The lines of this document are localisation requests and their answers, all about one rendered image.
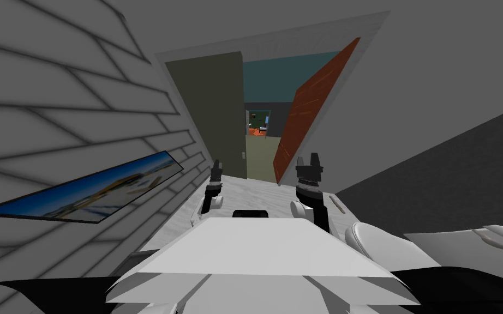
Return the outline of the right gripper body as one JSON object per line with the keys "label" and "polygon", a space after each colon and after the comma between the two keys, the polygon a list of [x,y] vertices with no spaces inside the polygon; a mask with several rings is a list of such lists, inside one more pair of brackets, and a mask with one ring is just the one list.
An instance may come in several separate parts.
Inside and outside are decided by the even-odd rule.
{"label": "right gripper body", "polygon": [[302,165],[296,166],[295,168],[299,184],[316,189],[319,187],[321,174],[324,170],[322,166]]}

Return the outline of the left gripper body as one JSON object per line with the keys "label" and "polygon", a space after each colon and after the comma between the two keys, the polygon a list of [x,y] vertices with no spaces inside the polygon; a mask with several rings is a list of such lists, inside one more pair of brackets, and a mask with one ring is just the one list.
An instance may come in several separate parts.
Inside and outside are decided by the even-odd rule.
{"label": "left gripper body", "polygon": [[211,175],[209,178],[209,185],[210,186],[221,186],[222,173],[223,173],[223,165],[218,159],[215,159],[213,167],[211,169]]}

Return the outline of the red-brown door leaf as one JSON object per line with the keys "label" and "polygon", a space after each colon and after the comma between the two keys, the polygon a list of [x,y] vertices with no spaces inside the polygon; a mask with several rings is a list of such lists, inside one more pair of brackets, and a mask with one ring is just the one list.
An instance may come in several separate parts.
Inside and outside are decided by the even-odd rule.
{"label": "red-brown door leaf", "polygon": [[297,89],[273,160],[276,183],[280,184],[282,182],[282,177],[287,171],[292,158],[295,156],[360,39],[360,37],[355,38]]}

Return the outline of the dark olive door leaf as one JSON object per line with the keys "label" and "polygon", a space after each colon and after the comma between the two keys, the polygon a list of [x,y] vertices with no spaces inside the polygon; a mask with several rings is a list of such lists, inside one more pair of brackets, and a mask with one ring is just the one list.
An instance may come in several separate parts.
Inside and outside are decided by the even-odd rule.
{"label": "dark olive door leaf", "polygon": [[247,178],[243,56],[241,52],[167,62],[166,68],[223,174]]}

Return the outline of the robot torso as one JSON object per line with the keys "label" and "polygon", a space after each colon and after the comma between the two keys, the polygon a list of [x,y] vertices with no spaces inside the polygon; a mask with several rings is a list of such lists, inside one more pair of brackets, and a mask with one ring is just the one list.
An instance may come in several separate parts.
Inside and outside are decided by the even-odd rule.
{"label": "robot torso", "polygon": [[417,305],[385,268],[306,219],[208,218],[121,276],[109,303],[179,314],[349,314]]}

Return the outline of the blue framed wall picture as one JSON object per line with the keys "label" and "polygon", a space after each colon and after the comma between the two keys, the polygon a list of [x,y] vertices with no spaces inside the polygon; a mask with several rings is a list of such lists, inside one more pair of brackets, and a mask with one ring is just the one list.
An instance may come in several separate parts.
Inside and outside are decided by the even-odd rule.
{"label": "blue framed wall picture", "polygon": [[162,151],[0,203],[0,218],[98,224],[182,170]]}

